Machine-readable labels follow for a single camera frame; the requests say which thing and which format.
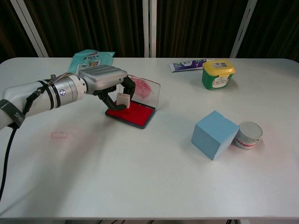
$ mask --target label on container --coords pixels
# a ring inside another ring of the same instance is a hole
[[[226,85],[226,83],[228,83],[228,76],[224,76],[224,77],[217,77],[214,79],[212,86],[214,88],[220,88]]]
[[[228,67],[228,65],[225,62],[217,62],[213,63],[214,68],[223,68],[223,67]]]
[[[256,142],[252,142],[252,143],[245,143],[243,142],[242,140],[240,140],[239,138],[236,138],[235,139],[235,142],[236,143],[239,143],[241,145],[242,148],[245,148],[245,149],[250,149],[250,148],[253,148],[253,146],[256,144]]]

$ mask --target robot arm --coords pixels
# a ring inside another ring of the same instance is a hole
[[[81,70],[78,77],[72,73],[64,73],[59,77],[9,87],[4,90],[3,99],[0,100],[0,130],[14,122],[17,126],[22,124],[25,119],[22,112],[27,98],[33,92],[38,92],[39,88],[44,88],[45,91],[38,92],[39,95],[26,117],[78,101],[84,94],[98,96],[110,109],[124,109],[125,105],[116,106],[108,96],[109,92],[116,90],[117,84],[123,85],[124,93],[132,98],[135,83],[126,71],[108,65]]]

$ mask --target blue foam cube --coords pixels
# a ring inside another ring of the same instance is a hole
[[[195,125],[191,142],[211,160],[233,141],[239,126],[213,111]]]

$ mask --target toothpaste tube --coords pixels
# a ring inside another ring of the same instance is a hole
[[[213,59],[198,59],[188,62],[179,62],[179,63],[172,63],[169,64],[171,72],[176,71],[188,71],[188,70],[196,70],[202,69],[202,64],[206,61],[211,61]]]

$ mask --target blue packaging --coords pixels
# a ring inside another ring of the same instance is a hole
[[[79,70],[98,65],[112,65],[115,52],[99,52],[97,50],[83,50],[73,57],[68,72],[78,74]]]

